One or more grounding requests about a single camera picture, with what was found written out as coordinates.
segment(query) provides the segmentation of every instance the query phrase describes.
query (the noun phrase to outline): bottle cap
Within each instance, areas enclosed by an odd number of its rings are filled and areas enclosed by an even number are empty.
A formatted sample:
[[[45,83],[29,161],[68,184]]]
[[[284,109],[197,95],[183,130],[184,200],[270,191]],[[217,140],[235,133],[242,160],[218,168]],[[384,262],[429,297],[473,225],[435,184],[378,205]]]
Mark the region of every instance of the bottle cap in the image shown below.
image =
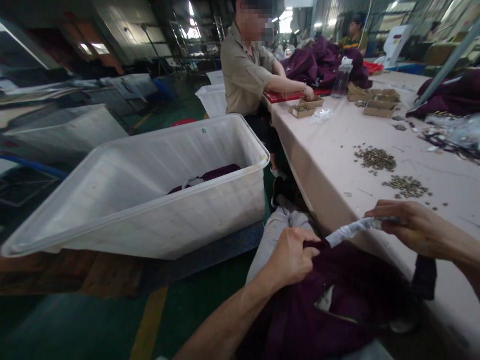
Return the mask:
[[[341,60],[342,65],[352,65],[353,62],[354,62],[353,59],[349,59],[346,56]]]

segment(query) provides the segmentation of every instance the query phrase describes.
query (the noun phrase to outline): purple clothing pile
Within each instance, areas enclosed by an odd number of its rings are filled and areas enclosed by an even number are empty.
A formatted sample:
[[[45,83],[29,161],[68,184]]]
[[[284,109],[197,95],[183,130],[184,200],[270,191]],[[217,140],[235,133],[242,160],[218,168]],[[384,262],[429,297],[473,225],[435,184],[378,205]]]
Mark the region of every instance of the purple clothing pile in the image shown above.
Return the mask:
[[[277,293],[255,320],[237,359],[323,359],[358,351],[388,322],[410,313],[408,284],[391,265],[343,242],[320,244],[313,271],[299,284]],[[329,311],[318,308],[331,292]]]
[[[362,89],[370,89],[369,69],[364,66],[364,57],[357,49],[347,49],[342,55],[340,47],[323,36],[310,48],[297,49],[293,55],[281,61],[286,77],[311,86],[320,79],[319,89],[333,89],[337,71],[345,57],[353,59],[350,81]]]
[[[432,81],[427,80],[418,95],[423,95]],[[458,116],[480,113],[480,70],[471,71],[457,82],[440,85],[428,102],[406,116],[424,119],[437,111]]]
[[[236,164],[220,167],[218,169],[206,172],[203,176],[198,176],[195,179],[203,179],[203,181],[206,183],[207,181],[214,180],[216,178],[222,177],[224,175],[228,175],[231,173],[234,173],[236,171],[241,170],[242,168]],[[191,188],[191,185],[185,186],[185,189]],[[174,188],[172,191],[170,191],[167,195],[178,193],[179,191],[183,190],[183,186],[177,186]]]

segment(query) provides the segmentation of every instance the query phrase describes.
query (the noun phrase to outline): red stool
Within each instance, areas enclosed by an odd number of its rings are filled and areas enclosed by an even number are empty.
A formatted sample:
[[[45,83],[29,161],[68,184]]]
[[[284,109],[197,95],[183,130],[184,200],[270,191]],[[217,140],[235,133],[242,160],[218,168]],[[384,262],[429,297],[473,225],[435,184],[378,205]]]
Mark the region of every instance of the red stool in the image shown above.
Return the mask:
[[[195,123],[195,122],[197,122],[197,120],[195,120],[195,119],[183,119],[183,120],[177,121],[171,127],[173,128],[173,127],[176,127],[176,126],[191,124],[191,123]]]

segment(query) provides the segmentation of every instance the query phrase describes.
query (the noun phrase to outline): dark pants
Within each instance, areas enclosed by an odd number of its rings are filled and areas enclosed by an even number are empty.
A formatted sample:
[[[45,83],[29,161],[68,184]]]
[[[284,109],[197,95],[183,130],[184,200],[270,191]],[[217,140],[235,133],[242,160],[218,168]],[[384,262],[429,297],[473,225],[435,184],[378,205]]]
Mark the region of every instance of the dark pants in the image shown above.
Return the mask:
[[[270,125],[272,114],[270,114],[269,110],[263,104],[260,104],[260,108],[255,115],[245,115],[244,118],[255,135],[265,144],[270,154],[276,154],[281,142],[279,133]]]

